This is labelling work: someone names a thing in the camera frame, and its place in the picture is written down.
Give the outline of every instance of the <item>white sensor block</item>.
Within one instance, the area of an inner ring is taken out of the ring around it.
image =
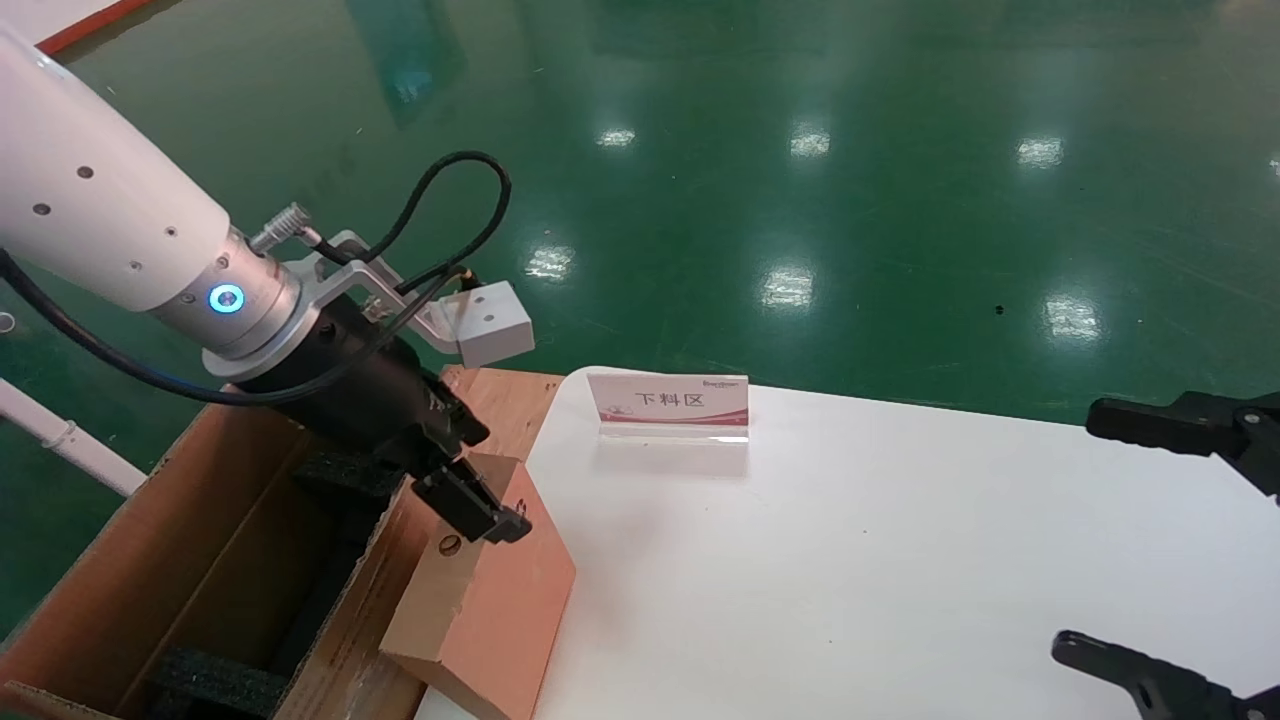
[[[509,282],[451,295],[439,304],[462,364],[483,368],[534,348],[534,323]]]

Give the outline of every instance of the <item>blue led ring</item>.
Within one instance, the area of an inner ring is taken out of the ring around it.
[[[228,315],[244,306],[244,291],[238,284],[220,284],[209,291],[209,306]]]

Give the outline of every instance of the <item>cardboard flap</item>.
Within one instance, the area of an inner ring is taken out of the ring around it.
[[[76,705],[42,689],[22,683],[5,683],[6,694],[13,698],[13,708],[46,720],[116,720],[105,712]]]
[[[20,685],[116,707],[306,438],[271,410],[209,406],[197,415],[0,655],[0,707],[29,701],[10,689]]]
[[[378,646],[435,525],[435,514],[402,484],[274,720],[412,715],[422,683],[381,657]]]

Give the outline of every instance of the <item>metal bracket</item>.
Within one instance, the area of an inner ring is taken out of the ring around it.
[[[364,238],[352,231],[342,231],[329,238],[328,242],[338,249],[343,249],[344,246],[356,246],[360,250],[369,249]],[[301,302],[314,304],[317,307],[324,307],[338,296],[346,295],[348,290],[357,286],[372,293],[378,300],[376,314],[384,316],[399,313],[417,299],[417,292],[410,292],[403,296],[396,292],[394,287],[403,278],[381,256],[375,258],[371,263],[352,260],[338,268],[329,277],[324,277],[325,260],[316,252],[301,260],[283,263],[283,265],[302,278]],[[448,322],[442,318],[439,306],[439,300],[428,302],[404,327],[417,333],[436,351],[447,355],[457,355],[460,352],[457,336]]]

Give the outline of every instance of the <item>wooden block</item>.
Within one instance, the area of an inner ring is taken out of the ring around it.
[[[480,720],[529,720],[575,568],[525,465],[470,456],[532,530],[515,543],[444,536],[422,553],[381,651]]]

